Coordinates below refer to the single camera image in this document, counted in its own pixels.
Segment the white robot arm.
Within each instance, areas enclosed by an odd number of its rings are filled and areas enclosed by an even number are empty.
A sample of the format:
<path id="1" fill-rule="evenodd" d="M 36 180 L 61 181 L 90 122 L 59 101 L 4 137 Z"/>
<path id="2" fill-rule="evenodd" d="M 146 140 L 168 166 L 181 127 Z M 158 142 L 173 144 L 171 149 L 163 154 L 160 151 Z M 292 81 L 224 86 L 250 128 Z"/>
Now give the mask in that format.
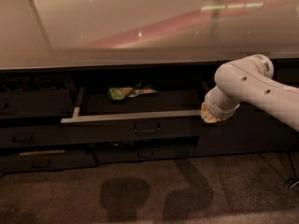
<path id="1" fill-rule="evenodd" d="M 202 103 L 201 118 L 205 123 L 227 120 L 245 102 L 299 131 L 299 89 L 273 75 L 274 65 L 262 54 L 222 64 L 214 76 L 216 86 Z"/>

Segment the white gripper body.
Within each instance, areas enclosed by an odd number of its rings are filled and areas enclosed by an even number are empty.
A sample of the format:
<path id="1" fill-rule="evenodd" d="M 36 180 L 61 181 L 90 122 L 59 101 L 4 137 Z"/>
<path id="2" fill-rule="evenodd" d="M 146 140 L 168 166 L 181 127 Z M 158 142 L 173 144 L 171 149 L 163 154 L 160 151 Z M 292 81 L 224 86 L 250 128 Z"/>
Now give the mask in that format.
<path id="1" fill-rule="evenodd" d="M 208 108 L 208 113 L 221 119 L 221 121 L 230 118 L 240 106 L 238 101 L 223 94 L 208 93 L 204 102 Z"/>

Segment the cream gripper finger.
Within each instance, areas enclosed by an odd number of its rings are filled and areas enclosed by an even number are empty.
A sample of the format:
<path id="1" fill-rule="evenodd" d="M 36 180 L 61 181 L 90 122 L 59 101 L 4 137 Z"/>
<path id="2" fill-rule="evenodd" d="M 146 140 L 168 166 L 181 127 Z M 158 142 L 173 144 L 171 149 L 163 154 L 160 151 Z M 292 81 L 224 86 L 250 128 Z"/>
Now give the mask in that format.
<path id="1" fill-rule="evenodd" d="M 202 117 L 202 118 L 206 118 L 207 115 L 208 115 L 208 108 L 207 108 L 207 106 L 206 106 L 206 103 L 203 102 L 203 103 L 201 104 L 201 117 Z"/>
<path id="2" fill-rule="evenodd" d="M 217 122 L 220 122 L 220 121 L 221 121 L 221 119 L 219 119 L 219 118 L 213 116 L 213 115 L 210 114 L 210 113 L 203 113 L 203 114 L 201 115 L 201 118 L 203 119 L 203 121 L 204 121 L 205 123 L 217 123 Z"/>

